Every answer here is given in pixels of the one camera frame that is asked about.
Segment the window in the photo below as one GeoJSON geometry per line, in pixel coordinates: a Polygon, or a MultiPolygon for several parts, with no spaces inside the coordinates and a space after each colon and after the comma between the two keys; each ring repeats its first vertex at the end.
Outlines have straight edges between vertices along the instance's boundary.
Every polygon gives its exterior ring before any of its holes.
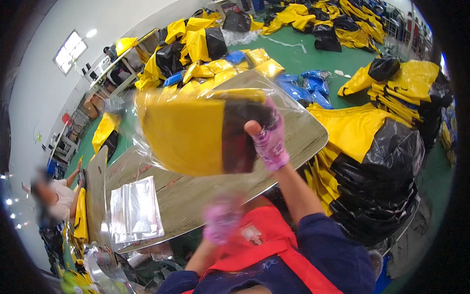
{"type": "Polygon", "coordinates": [[[73,67],[73,61],[77,60],[86,48],[88,48],[88,46],[83,39],[77,34],[76,30],[73,30],[55,55],[53,61],[59,69],[67,75],[73,67]]]}

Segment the pink glove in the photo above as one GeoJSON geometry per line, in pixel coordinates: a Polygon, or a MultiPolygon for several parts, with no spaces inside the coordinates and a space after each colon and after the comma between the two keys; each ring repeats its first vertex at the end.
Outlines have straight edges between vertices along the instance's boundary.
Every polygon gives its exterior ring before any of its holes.
{"type": "Polygon", "coordinates": [[[243,198],[236,192],[217,196],[204,211],[203,219],[207,224],[204,226],[203,237],[219,246],[227,243],[243,217],[242,203],[243,198]]]}
{"type": "Polygon", "coordinates": [[[271,99],[267,99],[266,105],[273,109],[273,123],[261,129],[258,122],[250,120],[245,124],[245,131],[253,138],[256,153],[266,168],[274,172],[288,164],[290,156],[284,148],[284,118],[271,99]]]}

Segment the workbench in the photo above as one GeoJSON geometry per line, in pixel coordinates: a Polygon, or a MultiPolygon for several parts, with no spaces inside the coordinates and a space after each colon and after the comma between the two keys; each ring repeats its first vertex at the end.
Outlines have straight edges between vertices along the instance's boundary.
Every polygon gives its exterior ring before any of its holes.
{"type": "MultiPolygon", "coordinates": [[[[268,80],[258,82],[259,76],[254,71],[246,71],[229,79],[216,89],[237,88],[238,85],[266,88],[270,82],[268,80]]],[[[291,98],[280,88],[276,87],[275,90],[276,95],[273,96],[273,101],[285,120],[285,147],[290,154],[291,164],[294,168],[299,168],[326,145],[328,133],[320,122],[294,100],[291,101],[300,106],[296,111],[282,109],[285,108],[285,105],[282,104],[282,100],[279,100],[280,97],[284,95],[287,99],[291,98]]],[[[96,237],[104,245],[111,243],[113,251],[120,254],[167,241],[204,225],[202,211],[219,188],[245,191],[245,201],[249,201],[277,183],[273,174],[266,170],[261,159],[255,162],[254,170],[249,174],[194,177],[151,166],[136,151],[137,147],[133,146],[113,162],[106,169],[104,182],[102,181],[102,173],[95,176],[97,174],[94,167],[99,166],[98,162],[101,162],[101,164],[103,162],[102,159],[99,159],[102,150],[87,168],[87,170],[90,169],[88,172],[90,176],[88,189],[90,191],[87,191],[87,196],[90,192],[93,198],[90,205],[87,202],[87,212],[91,218],[91,221],[90,218],[88,219],[90,240],[96,237]],[[137,241],[124,248],[122,248],[122,244],[113,244],[112,241],[105,240],[104,233],[108,236],[109,233],[104,231],[109,226],[106,223],[103,209],[107,207],[106,211],[109,211],[111,191],[148,176],[154,177],[165,235],[137,241]],[[106,188],[103,194],[100,185],[104,183],[106,183],[106,188]]]]}

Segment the navy blue sleeve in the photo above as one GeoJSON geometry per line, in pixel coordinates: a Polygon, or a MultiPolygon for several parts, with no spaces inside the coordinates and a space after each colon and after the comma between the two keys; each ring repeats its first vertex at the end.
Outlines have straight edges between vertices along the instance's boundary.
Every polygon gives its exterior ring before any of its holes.
{"type": "Polygon", "coordinates": [[[299,252],[340,291],[373,293],[375,274],[366,248],[346,238],[324,214],[304,216],[298,225],[299,252]]]}
{"type": "Polygon", "coordinates": [[[199,277],[195,271],[174,271],[166,277],[156,294],[181,294],[196,288],[198,283],[199,277]]]}

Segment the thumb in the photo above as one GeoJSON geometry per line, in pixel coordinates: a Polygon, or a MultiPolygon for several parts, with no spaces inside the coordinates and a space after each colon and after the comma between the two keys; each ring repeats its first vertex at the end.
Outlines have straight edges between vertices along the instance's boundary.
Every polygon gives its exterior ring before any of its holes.
{"type": "Polygon", "coordinates": [[[251,136],[258,135],[261,133],[261,126],[255,120],[249,120],[244,126],[245,132],[251,136]]]}

